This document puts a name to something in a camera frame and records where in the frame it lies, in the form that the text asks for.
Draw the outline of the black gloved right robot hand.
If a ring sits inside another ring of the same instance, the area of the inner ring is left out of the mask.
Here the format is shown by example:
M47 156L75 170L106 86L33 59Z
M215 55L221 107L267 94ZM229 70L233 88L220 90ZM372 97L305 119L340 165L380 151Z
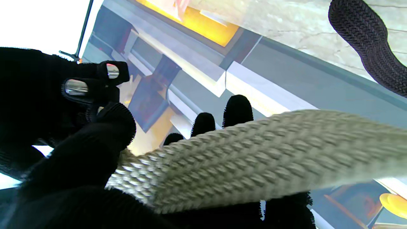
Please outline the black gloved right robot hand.
M29 48L0 49L1 173L18 181L56 147L118 102L130 80L125 61L80 63Z

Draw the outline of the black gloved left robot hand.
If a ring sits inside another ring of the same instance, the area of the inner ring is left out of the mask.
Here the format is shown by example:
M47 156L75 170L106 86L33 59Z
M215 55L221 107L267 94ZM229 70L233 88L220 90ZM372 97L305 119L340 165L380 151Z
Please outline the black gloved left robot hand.
M25 174L2 229L314 229L308 192L259 203L153 213L129 194L106 189L119 152L135 135L129 110L109 105L95 122L62 141L49 158L31 144L62 125L62 102L31 96L1 101L1 168Z

